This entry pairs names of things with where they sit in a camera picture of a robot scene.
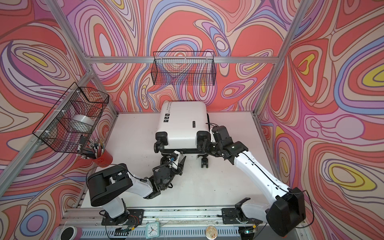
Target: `ventilation grille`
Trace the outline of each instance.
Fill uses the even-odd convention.
[[[238,227],[216,227],[221,237],[238,237]],[[205,237],[206,227],[162,227],[159,237]],[[145,228],[136,228],[129,233],[115,233],[114,228],[107,228],[110,238],[145,238]],[[104,228],[83,228],[81,239],[105,238]]]

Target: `psychedelic wallpaper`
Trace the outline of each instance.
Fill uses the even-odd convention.
[[[85,71],[40,0],[0,0],[1,172],[59,97]],[[104,111],[97,137],[106,137]],[[42,145],[0,198],[0,239],[48,239],[76,201],[91,162]]]
[[[216,56],[277,56],[298,2],[86,0],[61,6],[90,56],[204,50]],[[153,86],[151,64],[93,67],[119,112],[159,111],[165,100],[203,101],[208,111],[249,111],[271,64],[217,64],[216,85],[203,87]]]
[[[315,0],[258,112],[314,239],[384,239],[383,57],[384,1]]]
[[[231,63],[215,86],[153,85],[151,64],[94,64],[118,112],[160,111],[165,100],[202,101],[208,111],[252,111],[272,64]]]
[[[60,1],[90,56],[153,56],[153,51],[214,50],[217,56],[277,56],[296,0]]]

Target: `alarm clock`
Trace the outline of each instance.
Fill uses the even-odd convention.
[[[160,231],[159,222],[147,223],[145,237],[146,238],[158,237],[160,235],[159,231]]]

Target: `red pencil cup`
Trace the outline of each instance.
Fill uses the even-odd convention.
[[[112,155],[105,149],[104,150],[104,153],[96,158],[96,159],[92,159],[93,162],[95,162],[98,166],[102,166],[102,165],[105,165],[105,166],[102,166],[102,167],[108,167],[107,165],[108,164],[111,164],[112,161],[113,161],[113,157]]]

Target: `black wire basket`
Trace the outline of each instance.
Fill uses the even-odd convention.
[[[55,152],[82,153],[108,102],[107,93],[77,86],[48,127],[36,130],[51,111],[33,130],[33,134]]]
[[[153,56],[154,85],[215,85],[213,51],[155,51]]]

